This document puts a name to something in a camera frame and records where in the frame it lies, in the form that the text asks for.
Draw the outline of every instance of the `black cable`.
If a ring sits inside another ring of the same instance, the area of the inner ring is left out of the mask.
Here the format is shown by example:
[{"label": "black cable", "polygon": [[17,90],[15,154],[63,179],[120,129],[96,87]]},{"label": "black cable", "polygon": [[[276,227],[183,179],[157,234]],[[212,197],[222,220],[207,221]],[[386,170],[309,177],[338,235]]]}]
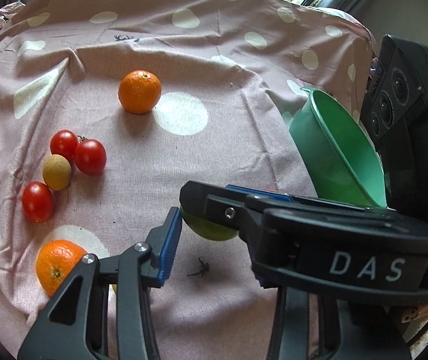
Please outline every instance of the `black cable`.
[{"label": "black cable", "polygon": [[428,321],[427,323],[422,326],[422,328],[414,335],[414,337],[412,337],[408,342],[407,345],[409,347],[411,347],[412,345],[414,345],[417,341],[419,341],[421,339],[421,337],[427,332],[428,330]]}]

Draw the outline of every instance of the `pink polka dot tablecloth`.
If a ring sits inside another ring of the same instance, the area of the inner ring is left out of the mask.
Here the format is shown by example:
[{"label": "pink polka dot tablecloth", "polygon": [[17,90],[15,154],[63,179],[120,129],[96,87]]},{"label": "pink polka dot tablecloth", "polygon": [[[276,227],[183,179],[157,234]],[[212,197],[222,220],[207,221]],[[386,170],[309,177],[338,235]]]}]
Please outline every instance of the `pink polka dot tablecloth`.
[{"label": "pink polka dot tablecloth", "polygon": [[[342,12],[282,0],[31,0],[0,33],[0,341],[14,355],[47,298],[40,247],[70,239],[99,257],[144,240],[178,205],[188,180],[315,195],[286,123],[303,86],[358,112],[372,59],[370,32]],[[162,97],[126,113],[120,80],[144,69]],[[42,181],[49,141],[69,129],[98,139],[107,167],[73,171],[42,224],[21,193]],[[210,264],[204,277],[198,258]],[[115,350],[115,295],[109,337]],[[239,239],[185,225],[166,286],[151,293],[163,360],[264,359],[275,290],[262,290]]]}]

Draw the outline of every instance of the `metal bolt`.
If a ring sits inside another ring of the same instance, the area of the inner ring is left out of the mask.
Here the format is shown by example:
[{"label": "metal bolt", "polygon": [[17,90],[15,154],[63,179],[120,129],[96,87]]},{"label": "metal bolt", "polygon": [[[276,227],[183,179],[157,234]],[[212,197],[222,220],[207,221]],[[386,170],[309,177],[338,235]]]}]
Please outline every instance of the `metal bolt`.
[{"label": "metal bolt", "polygon": [[81,261],[84,264],[92,264],[95,261],[95,259],[96,259],[96,256],[90,253],[90,254],[85,254],[81,259]]},{"label": "metal bolt", "polygon": [[149,245],[145,242],[138,242],[134,245],[134,249],[136,249],[138,252],[143,252],[149,249]]},{"label": "metal bolt", "polygon": [[236,215],[236,210],[234,210],[232,207],[229,207],[225,209],[224,215],[227,219],[232,219]]}]

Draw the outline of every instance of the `camera lens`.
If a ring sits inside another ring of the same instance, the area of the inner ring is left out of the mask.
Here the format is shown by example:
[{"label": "camera lens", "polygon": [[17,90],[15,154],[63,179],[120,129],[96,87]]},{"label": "camera lens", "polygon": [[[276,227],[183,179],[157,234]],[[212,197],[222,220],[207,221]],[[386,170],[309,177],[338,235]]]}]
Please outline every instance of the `camera lens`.
[{"label": "camera lens", "polygon": [[392,89],[400,104],[407,103],[409,99],[409,88],[404,74],[398,69],[392,72]]},{"label": "camera lens", "polygon": [[379,134],[379,119],[376,114],[372,114],[371,117],[371,123],[372,123],[372,130],[374,131],[374,134]]},{"label": "camera lens", "polygon": [[392,105],[391,100],[389,99],[387,93],[382,92],[380,94],[380,116],[382,120],[386,124],[386,126],[390,126],[392,123]]}]

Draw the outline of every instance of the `red cherry tomato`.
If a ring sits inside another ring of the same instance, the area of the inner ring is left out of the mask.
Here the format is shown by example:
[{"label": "red cherry tomato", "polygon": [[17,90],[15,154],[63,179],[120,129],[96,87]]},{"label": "red cherry tomato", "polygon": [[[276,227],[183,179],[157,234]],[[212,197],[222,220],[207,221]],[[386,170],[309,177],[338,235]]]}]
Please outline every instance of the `red cherry tomato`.
[{"label": "red cherry tomato", "polygon": [[23,192],[24,214],[33,222],[42,223],[54,214],[54,199],[46,184],[32,181]]},{"label": "red cherry tomato", "polygon": [[51,154],[62,155],[66,160],[71,161],[74,158],[74,150],[78,143],[77,136],[72,131],[58,131],[51,138]]},{"label": "red cherry tomato", "polygon": [[106,166],[106,150],[95,139],[83,140],[74,151],[74,162],[81,172],[89,176],[98,176]]}]

